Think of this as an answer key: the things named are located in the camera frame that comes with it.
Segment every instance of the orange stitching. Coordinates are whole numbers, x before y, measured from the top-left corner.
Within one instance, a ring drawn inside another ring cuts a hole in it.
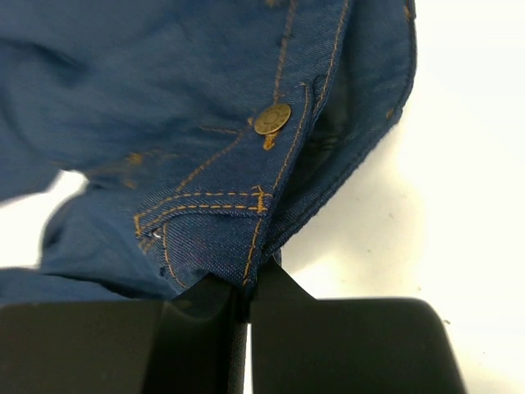
[[[199,129],[204,130],[204,131],[216,131],[217,133],[226,133],[226,134],[235,134],[235,135],[239,134],[237,131],[226,130],[226,129],[213,129],[211,127],[199,127]]]
[[[317,105],[315,106],[315,108],[313,110],[314,112],[316,112],[319,109],[319,107],[321,106],[322,100],[324,99],[325,94],[326,94],[326,87],[328,86],[328,81],[330,80],[330,75],[333,72],[333,68],[334,68],[334,64],[335,64],[334,61],[336,59],[337,48],[339,47],[339,37],[340,37],[341,31],[343,29],[343,24],[345,23],[345,17],[346,17],[346,12],[348,11],[348,7],[349,7],[349,0],[345,0],[345,5],[343,6],[343,11],[341,12],[341,16],[340,16],[340,19],[339,19],[339,25],[337,26],[336,43],[334,44],[334,50],[331,53],[330,68],[328,69],[328,74],[326,74],[325,84],[322,87],[321,97],[320,97],[319,101],[317,102]]]
[[[183,195],[173,195],[171,197],[168,197],[168,198],[162,200],[161,202],[159,202],[158,204],[154,205],[153,207],[148,208],[145,211],[143,211],[141,213],[137,213],[135,215],[135,230],[137,231],[137,234],[140,236],[140,234],[139,234],[139,229],[140,229],[139,219],[141,217],[147,215],[148,213],[153,212],[155,209],[157,209],[159,207],[162,207],[165,203],[167,203],[169,201],[173,201],[174,199],[182,199],[184,197],[194,197],[194,196],[200,196],[200,195],[206,195],[208,197],[220,196],[220,195],[242,195],[244,197],[247,197],[247,196],[250,196],[250,195],[259,195],[259,193],[252,193],[252,194],[250,194],[250,193],[236,193],[234,191],[230,191],[228,193],[222,193],[222,192],[221,193],[197,192],[197,193],[184,193]]]
[[[290,150],[288,151],[288,154],[286,155],[285,162],[283,163],[282,168],[279,171],[279,175],[277,176],[276,182],[273,184],[273,190],[276,189],[277,184],[282,178],[282,174],[284,173],[286,167],[288,167],[288,161],[290,160],[290,155],[292,154],[292,151],[297,145],[297,141],[299,140],[299,133],[301,129],[303,128],[303,122],[304,122],[304,119],[306,118],[306,113],[308,111],[308,105],[310,102],[310,93],[308,92],[308,89],[306,89],[306,85],[304,85],[304,91],[306,92],[306,103],[304,104],[303,116],[301,117],[301,121],[299,122],[297,131],[295,132],[294,142],[292,143],[292,146],[290,147]]]
[[[153,238],[153,239],[151,240],[151,242],[149,242],[149,243],[148,243],[148,244],[142,249],[142,251],[143,251],[144,253],[148,253],[148,251],[151,249],[151,247],[152,247],[153,245],[155,245],[155,242],[157,242],[157,240],[156,240],[155,238]]]
[[[181,191],[186,185],[188,185],[202,170],[204,170],[207,166],[212,164],[214,161],[216,161],[218,158],[220,158],[223,154],[228,153],[231,151],[242,139],[244,136],[244,133],[247,129],[244,129],[242,133],[240,133],[237,138],[235,138],[235,141],[233,141],[231,144],[226,146],[221,152],[215,153],[213,156],[211,156],[206,162],[200,165],[196,170],[194,170],[186,179],[184,179],[180,185],[177,186],[176,191]]]
[[[294,142],[292,143],[292,146],[290,147],[290,150],[288,151],[288,154],[286,155],[285,162],[283,163],[282,168],[279,171],[279,175],[277,176],[276,183],[273,185],[273,190],[275,190],[275,188],[277,187],[279,180],[281,179],[282,174],[285,171],[285,168],[288,166],[288,160],[290,159],[290,155],[292,154],[294,147],[297,145],[297,141],[299,140],[299,133],[301,129],[303,128],[303,122],[304,122],[304,119],[306,118],[306,113],[308,111],[308,105],[310,103],[310,94],[308,92],[306,84],[301,84],[301,85],[304,87],[304,91],[306,92],[306,101],[304,104],[303,116],[301,117],[301,120],[297,127],[297,131],[295,132]],[[252,266],[253,251],[255,250],[255,243],[257,241],[257,237],[259,234],[259,228],[261,227],[261,223],[263,222],[263,219],[264,218],[259,219],[259,221],[257,222],[257,226],[255,226],[255,231],[253,232],[252,245],[249,248],[249,253],[248,253],[248,262],[246,263],[246,268],[244,269],[243,286],[246,286],[246,283],[248,283],[248,274],[249,274],[249,269]]]
[[[263,188],[261,186],[256,186],[259,190],[258,192],[258,199],[257,199],[257,212],[261,213],[266,208],[264,208],[264,196],[266,195],[263,191]]]
[[[164,226],[162,226],[162,234],[163,234],[163,237],[162,237],[162,244],[164,245],[164,258],[166,259],[166,264],[167,264],[167,267],[170,269],[170,274],[173,276],[173,279],[175,279],[177,281],[177,283],[179,283],[182,287],[184,287],[185,289],[187,289],[188,287],[182,283],[179,278],[175,275],[175,273],[173,272],[173,267],[171,266],[171,263],[170,263],[170,256],[167,252],[167,223],[164,223]]]
[[[279,55],[279,62],[277,63],[276,82],[273,91],[273,100],[275,103],[279,100],[279,82],[281,81],[282,70],[285,65],[286,50],[288,49],[288,41],[290,40],[290,32],[296,9],[297,0],[291,0],[290,8],[288,9],[288,16],[286,17],[285,35],[281,41],[281,53]]]
[[[249,253],[248,253],[248,263],[246,264],[246,268],[244,269],[243,286],[246,286],[246,283],[248,282],[248,273],[249,273],[250,267],[252,266],[252,257],[253,257],[253,252],[255,251],[255,243],[257,241],[257,237],[259,235],[259,228],[261,227],[262,222],[263,222],[263,218],[260,218],[259,221],[257,222],[257,226],[255,226],[255,232],[253,233],[253,238],[252,238],[252,245],[250,246]]]
[[[278,134],[279,133],[276,132],[276,133],[271,133],[271,134],[266,135],[265,136],[266,138],[264,139],[264,145],[262,146],[262,148],[264,150],[270,150],[271,148],[276,146],[275,140],[276,140]]]
[[[175,211],[184,211],[186,209],[198,209],[198,208],[210,208],[210,209],[229,209],[229,208],[235,208],[235,209],[248,209],[250,211],[258,211],[258,207],[247,207],[246,205],[180,205],[178,207],[174,207],[171,209],[168,209],[167,211],[162,212],[156,219],[152,220],[151,222],[148,222],[144,224],[142,227],[139,227],[138,235],[140,236],[142,234],[142,230],[146,227],[150,227],[153,224],[159,223],[163,220],[163,218],[170,213],[174,213]]]

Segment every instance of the brass rivet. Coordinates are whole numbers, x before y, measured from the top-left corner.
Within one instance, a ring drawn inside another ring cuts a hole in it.
[[[290,119],[292,108],[288,104],[275,104],[265,110],[255,121],[255,131],[267,135],[279,131]]]

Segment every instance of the blue denim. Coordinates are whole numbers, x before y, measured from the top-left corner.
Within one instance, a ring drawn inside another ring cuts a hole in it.
[[[399,120],[406,0],[3,0],[0,199],[83,172],[0,304],[246,291]],[[269,137],[254,119],[291,118]]]

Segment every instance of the denim fabric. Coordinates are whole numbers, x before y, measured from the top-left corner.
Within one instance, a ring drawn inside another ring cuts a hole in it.
[[[89,184],[0,304],[246,291],[400,118],[406,0],[0,3],[0,198]],[[287,103],[276,135],[257,116]]]

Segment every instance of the contrast stitching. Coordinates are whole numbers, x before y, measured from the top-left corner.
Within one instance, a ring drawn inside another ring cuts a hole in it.
[[[277,63],[277,73],[275,88],[273,90],[273,100],[275,103],[279,100],[279,83],[282,77],[283,67],[285,65],[286,51],[288,49],[288,41],[290,40],[290,32],[292,29],[292,22],[294,20],[295,10],[297,10],[297,0],[291,0],[288,8],[288,16],[286,17],[285,35],[281,41],[281,53],[279,55],[279,62]]]
[[[282,168],[279,171],[279,175],[277,176],[276,182],[273,185],[273,190],[276,189],[277,185],[279,184],[279,180],[282,178],[282,174],[284,173],[286,167],[288,167],[289,165],[290,155],[292,154],[295,146],[297,145],[297,141],[299,140],[299,134],[300,134],[301,129],[303,128],[304,119],[306,118],[306,114],[308,112],[308,105],[310,104],[310,94],[308,92],[306,84],[301,84],[301,85],[304,87],[304,91],[306,93],[303,116],[301,117],[299,125],[297,126],[297,131],[295,132],[294,142],[292,143],[292,145],[290,146],[290,149],[288,150],[288,154],[286,155],[285,162],[283,163]],[[255,246],[256,246],[257,238],[259,235],[259,230],[261,227],[261,223],[263,222],[263,219],[264,217],[259,218],[257,222],[257,226],[255,226],[255,231],[253,232],[252,245],[250,246],[249,253],[248,253],[248,262],[246,263],[246,267],[244,268],[243,286],[246,286],[246,284],[248,283],[248,274],[252,266],[253,252],[255,251]]]
[[[223,193],[223,192],[211,193],[211,192],[203,191],[203,192],[197,192],[197,193],[184,193],[183,195],[173,195],[171,197],[168,197],[168,198],[162,200],[157,205],[154,205],[153,207],[148,208],[148,209],[146,209],[145,211],[143,211],[141,213],[137,213],[135,215],[135,230],[137,231],[137,234],[139,235],[139,230],[140,230],[139,220],[143,216],[147,215],[148,213],[153,212],[155,209],[162,207],[165,203],[173,201],[174,199],[182,199],[182,198],[185,198],[185,197],[195,197],[195,196],[196,197],[198,197],[198,196],[215,197],[215,196],[221,196],[221,195],[241,195],[243,197],[248,197],[248,196],[260,195],[260,193],[238,193],[238,192],[235,192],[235,191],[229,191],[227,193]],[[270,193],[264,193],[264,195],[272,197],[272,195]]]
[[[334,69],[336,53],[337,53],[337,49],[339,47],[339,42],[340,42],[339,38],[341,35],[341,31],[343,30],[343,24],[345,23],[345,17],[346,17],[346,12],[348,11],[348,8],[349,8],[349,0],[345,0],[345,5],[343,6],[343,11],[341,12],[341,16],[339,19],[339,25],[337,26],[336,42],[334,44],[334,50],[331,53],[330,68],[328,69],[328,73],[326,74],[325,84],[322,87],[321,97],[319,98],[319,101],[317,102],[314,108],[314,112],[316,112],[319,109],[319,107],[322,104],[322,100],[324,99],[325,94],[326,94],[326,88],[328,86],[328,81],[330,80],[331,73],[333,72],[333,69]]]
[[[292,146],[290,147],[290,150],[288,151],[288,154],[286,155],[285,162],[283,163],[282,168],[279,171],[279,175],[277,176],[277,179],[275,183],[273,184],[273,190],[276,189],[277,185],[279,184],[279,181],[282,178],[282,174],[285,172],[285,169],[288,167],[290,156],[295,146],[297,145],[297,141],[299,141],[299,133],[301,129],[303,128],[304,119],[306,118],[306,114],[308,112],[308,105],[310,104],[310,93],[308,92],[308,89],[306,89],[306,85],[303,84],[303,86],[304,86],[304,92],[306,93],[306,103],[304,104],[303,116],[301,117],[301,121],[299,122],[297,131],[295,132],[294,142],[292,143]]]
[[[249,211],[258,211],[259,207],[248,207],[246,205],[208,205],[208,204],[201,204],[201,205],[180,205],[178,207],[174,207],[171,209],[168,209],[167,211],[162,212],[156,219],[152,220],[151,222],[148,222],[144,224],[142,227],[139,227],[138,235],[140,236],[142,234],[142,230],[146,227],[150,227],[153,224],[159,223],[163,220],[163,218],[170,213],[174,213],[175,211],[183,211],[186,209],[201,209],[201,208],[209,208],[209,209],[248,209]],[[262,212],[267,211],[268,208],[262,208]]]
[[[242,137],[246,133],[248,129],[244,129],[237,138],[228,146],[226,146],[221,152],[215,153],[213,156],[211,156],[206,162],[201,164],[197,169],[195,169],[186,179],[184,179],[180,185],[177,186],[176,191],[181,191],[186,185],[188,185],[202,170],[204,170],[206,167],[208,167],[210,164],[215,162],[218,158],[220,158],[223,154],[226,154],[230,152],[237,144],[241,141]]]
[[[255,186],[259,192],[258,192],[258,199],[257,199],[257,213],[264,212],[266,208],[264,208],[264,196],[266,195],[263,191],[263,188],[261,186]]]
[[[155,245],[155,242],[157,242],[157,240],[153,238],[153,239],[152,239],[152,240],[151,240],[151,241],[150,241],[150,242],[149,242],[149,243],[148,243],[148,244],[142,249],[142,251],[143,251],[144,253],[147,253],[148,250],[150,250],[151,247],[152,247],[153,245]]]
[[[257,242],[257,237],[259,235],[259,229],[261,228],[261,223],[263,223],[263,218],[259,219],[259,221],[257,222],[257,226],[255,226],[255,231],[253,232],[252,245],[250,246],[249,253],[248,253],[248,263],[246,264],[246,267],[244,268],[243,286],[246,286],[246,283],[248,283],[248,273],[249,273],[250,267],[252,266],[253,252],[255,251],[255,244]]]
[[[176,280],[177,283],[179,283],[179,285],[187,289],[188,287],[179,280],[179,278],[173,272],[173,267],[171,266],[170,255],[167,251],[167,223],[164,223],[164,226],[162,226],[162,244],[164,245],[164,258],[166,259],[167,267],[170,269],[171,276]]]
[[[407,98],[407,95],[409,94],[409,90],[410,90],[410,86],[412,85],[411,82],[413,83],[413,78],[415,76],[415,73],[416,73],[416,62],[415,62],[415,59],[416,59],[416,51],[417,51],[417,47],[416,47],[416,37],[415,37],[415,29],[414,29],[414,20],[412,19],[410,22],[410,33],[409,33],[409,39],[410,39],[410,61],[411,61],[411,66],[409,67],[409,72],[407,74],[407,77],[406,77],[406,81],[405,81],[405,84],[404,84],[404,88],[403,88],[403,91],[401,92],[401,94],[399,95],[395,105],[394,105],[394,108],[398,109],[398,108],[401,108],[401,106],[403,105],[403,101],[406,102],[406,98]],[[370,144],[376,144],[377,143],[377,139],[370,139],[370,140],[367,140],[367,146],[368,148],[370,148]],[[349,168],[351,168],[352,166],[349,165],[345,168],[343,168],[341,171],[338,172],[335,180],[333,182],[330,183],[330,185],[324,189],[322,191],[322,193],[319,193],[318,194],[318,197],[309,205],[307,206],[300,215],[298,215],[295,220],[294,220],[294,223],[297,223],[298,221],[300,220],[304,220],[304,217],[308,215],[308,213],[311,212],[312,210],[312,207],[314,207],[319,201],[322,200],[322,196],[327,193],[327,192],[330,192],[331,190],[331,187],[333,185],[339,185],[341,180],[345,177],[345,174],[346,172],[349,170]],[[285,228],[283,231],[279,232],[277,235],[275,235],[269,242],[268,244],[271,245],[275,242],[277,242],[277,240],[279,240],[279,238],[281,238],[289,229],[292,228],[292,225],[289,225],[287,228]]]
[[[211,127],[199,127],[200,130],[204,130],[204,131],[215,131],[217,133],[224,133],[224,134],[234,134],[234,135],[238,135],[239,133],[237,131],[233,131],[233,130],[226,130],[226,129],[214,129],[214,128],[211,128]]]

